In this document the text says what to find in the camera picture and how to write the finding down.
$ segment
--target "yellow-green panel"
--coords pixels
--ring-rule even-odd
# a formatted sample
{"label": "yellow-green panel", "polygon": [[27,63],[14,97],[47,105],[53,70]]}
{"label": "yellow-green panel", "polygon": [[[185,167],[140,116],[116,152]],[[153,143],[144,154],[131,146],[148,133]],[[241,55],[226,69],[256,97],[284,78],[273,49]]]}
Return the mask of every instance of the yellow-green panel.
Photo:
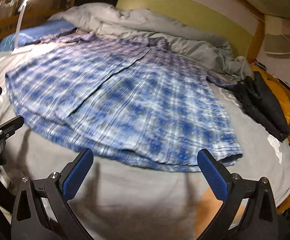
{"label": "yellow-green panel", "polygon": [[226,16],[192,0],[118,0],[119,9],[148,8],[202,31],[217,33],[232,44],[235,56],[246,56],[252,35]]}

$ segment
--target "white bed sheet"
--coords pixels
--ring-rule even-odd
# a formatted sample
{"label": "white bed sheet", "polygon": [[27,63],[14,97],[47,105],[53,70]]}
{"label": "white bed sheet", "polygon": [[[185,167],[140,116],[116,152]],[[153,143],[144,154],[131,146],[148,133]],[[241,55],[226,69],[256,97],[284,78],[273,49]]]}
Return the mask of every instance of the white bed sheet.
{"label": "white bed sheet", "polygon": [[[29,52],[0,52],[0,124],[15,116],[8,102],[4,74],[22,62],[62,43],[35,45]],[[269,178],[276,205],[290,193],[290,147],[280,143],[282,163],[267,140],[269,134],[245,115],[233,95],[211,84],[224,104],[244,152],[228,167],[245,179]],[[5,170],[17,185],[24,175],[46,178],[61,171],[77,153],[56,145],[26,125],[7,140]],[[95,239],[196,239],[216,214],[216,200],[202,173],[168,173],[130,167],[95,157],[76,197],[69,201],[80,222]],[[234,221],[239,221],[246,201]]]}

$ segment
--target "blue plaid shirt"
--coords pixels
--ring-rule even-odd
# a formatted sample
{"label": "blue plaid shirt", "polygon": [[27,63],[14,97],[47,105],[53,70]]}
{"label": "blue plaid shirt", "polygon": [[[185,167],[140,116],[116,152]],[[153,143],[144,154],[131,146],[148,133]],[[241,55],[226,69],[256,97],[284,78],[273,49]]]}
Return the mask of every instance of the blue plaid shirt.
{"label": "blue plaid shirt", "polygon": [[6,73],[9,100],[32,130],[77,152],[88,147],[161,171],[200,171],[202,148],[225,165],[242,156],[207,79],[228,83],[166,50],[163,38],[58,38],[73,40]]}

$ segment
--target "blue pillow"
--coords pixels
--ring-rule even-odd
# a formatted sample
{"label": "blue pillow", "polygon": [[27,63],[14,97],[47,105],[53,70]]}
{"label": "blue pillow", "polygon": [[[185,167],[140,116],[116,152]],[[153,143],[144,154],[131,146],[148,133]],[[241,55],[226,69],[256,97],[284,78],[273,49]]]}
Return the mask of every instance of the blue pillow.
{"label": "blue pillow", "polygon": [[[66,34],[75,28],[74,25],[64,19],[48,21],[37,27],[21,30],[18,38],[18,46],[32,44],[46,35]],[[14,43],[15,33],[2,39],[0,43],[0,51],[13,50],[15,48]]]}

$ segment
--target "screw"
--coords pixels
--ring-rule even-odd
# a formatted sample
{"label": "screw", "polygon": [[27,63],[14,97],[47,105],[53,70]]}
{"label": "screw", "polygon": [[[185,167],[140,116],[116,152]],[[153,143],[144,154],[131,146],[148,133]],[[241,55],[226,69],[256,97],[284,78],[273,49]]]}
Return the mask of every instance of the screw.
{"label": "screw", "polygon": [[29,180],[28,176],[25,176],[25,177],[22,178],[22,182],[24,182],[24,183],[27,182],[28,180]]}
{"label": "screw", "polygon": [[51,179],[56,179],[56,178],[58,177],[58,175],[59,175],[59,173],[56,172],[56,171],[54,171],[54,172],[52,172],[52,173],[49,175],[49,177],[50,177]]}
{"label": "screw", "polygon": [[233,173],[233,174],[232,174],[232,178],[233,178],[233,179],[240,179],[241,176],[240,176],[238,173]]}
{"label": "screw", "polygon": [[261,178],[261,181],[264,183],[264,184],[267,184],[268,183],[268,179],[266,177],[262,177]]}

